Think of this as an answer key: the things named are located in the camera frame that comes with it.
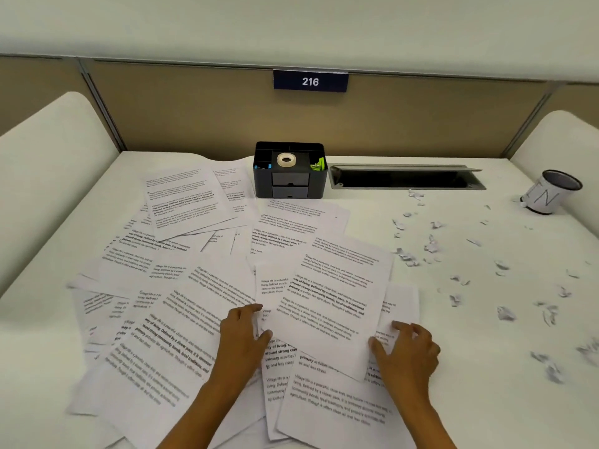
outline cup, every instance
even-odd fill
[[[545,170],[528,192],[520,197],[526,207],[538,214],[553,214],[568,195],[582,189],[577,178],[559,170]]]

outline blue sign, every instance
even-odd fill
[[[332,91],[345,93],[348,90],[347,72],[312,72],[307,70],[273,70],[274,89],[300,89],[303,91]]]

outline number 216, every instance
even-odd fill
[[[318,86],[318,78],[308,78],[304,77],[304,82],[302,83],[304,87],[317,87]]]

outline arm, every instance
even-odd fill
[[[456,449],[428,398],[428,381],[438,365],[439,346],[418,324],[394,321],[400,334],[390,355],[381,343],[368,341],[383,382],[418,449]]]
[[[221,341],[210,378],[190,408],[157,449],[206,449],[216,429],[260,365],[273,336],[265,331],[254,340],[251,316],[262,304],[231,309],[221,321]]]

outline gray drawer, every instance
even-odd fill
[[[295,187],[295,186],[273,186],[273,198],[276,199],[305,199],[308,198],[307,187]]]
[[[275,173],[273,172],[273,186],[307,186],[310,173]]]

